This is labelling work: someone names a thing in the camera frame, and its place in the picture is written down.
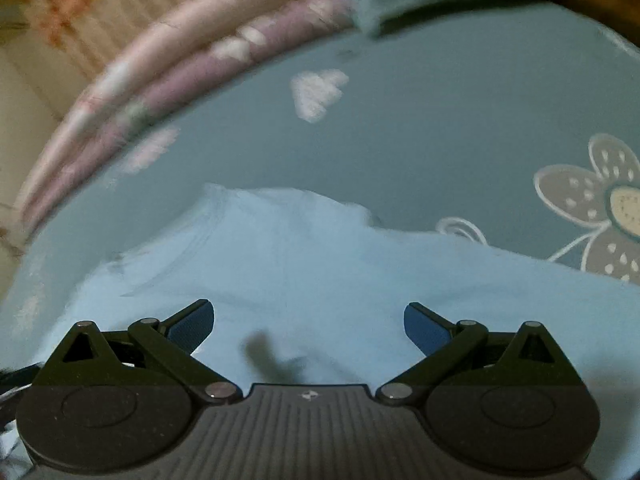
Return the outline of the light blue cartoon sweatshirt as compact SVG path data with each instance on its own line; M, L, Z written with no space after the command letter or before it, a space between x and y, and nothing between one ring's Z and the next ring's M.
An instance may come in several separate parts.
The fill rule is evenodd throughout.
M601 409L602 479L639 469L639 289L460 236L378 226L299 190L208 184L175 218L65 217L29 249L1 308L1 362L45 359L70 326L123 328L194 300L216 312L198 357L254 382L377 385L415 363L410 302L492 330L547 326Z

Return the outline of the teal floral bed sheet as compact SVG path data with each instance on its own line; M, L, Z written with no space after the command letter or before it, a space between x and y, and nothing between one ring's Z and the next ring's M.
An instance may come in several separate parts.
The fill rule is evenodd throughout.
M299 188L386 228L579 266L638 156L638 48L560 6L307 42L141 131L51 211L2 302L1 362L29 361L89 275L122 275L209 183Z

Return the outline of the pink purple folded quilt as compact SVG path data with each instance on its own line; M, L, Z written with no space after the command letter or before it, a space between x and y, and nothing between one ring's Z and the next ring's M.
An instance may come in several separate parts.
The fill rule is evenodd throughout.
M44 147L14 205L14 223L30 232L64 188L80 181L80 154L108 136L125 139L160 111L151 94L190 70L198 54L296 0L186 0L162 16L81 93Z

